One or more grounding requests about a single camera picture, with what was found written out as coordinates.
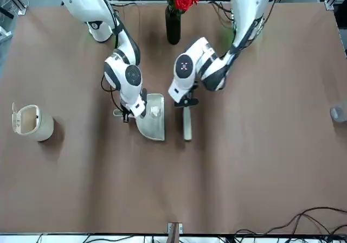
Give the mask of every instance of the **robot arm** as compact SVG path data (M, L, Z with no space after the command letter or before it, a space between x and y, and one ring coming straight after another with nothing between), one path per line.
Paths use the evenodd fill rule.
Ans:
M140 95L142 76L137 67L140 64L140 50L122 21L107 0L62 1L75 18L87 23L96 41L107 41L112 34L117 36L118 47L105 60L104 75L110 85L120 92L123 110L135 117L141 115L145 112L145 102Z
M268 0L231 0L231 3L237 30L230 49L220 58L203 37L181 54L175 61L174 78L169 88L169 94L175 102L179 103L191 90L196 76L209 91L224 88L234 60L263 27L261 20Z

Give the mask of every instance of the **metal dustpan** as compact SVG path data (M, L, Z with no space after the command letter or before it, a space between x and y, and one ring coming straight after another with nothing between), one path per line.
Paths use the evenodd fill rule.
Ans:
M146 116L137 117L136 125L140 133L151 140L165 140L165 111L162 94L147 94Z

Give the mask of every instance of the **white trash can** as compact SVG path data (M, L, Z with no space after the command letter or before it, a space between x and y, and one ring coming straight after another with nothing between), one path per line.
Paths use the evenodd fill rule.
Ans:
M35 141L47 140L53 134L54 121L36 105L25 106L17 112L12 104L12 127L15 133Z

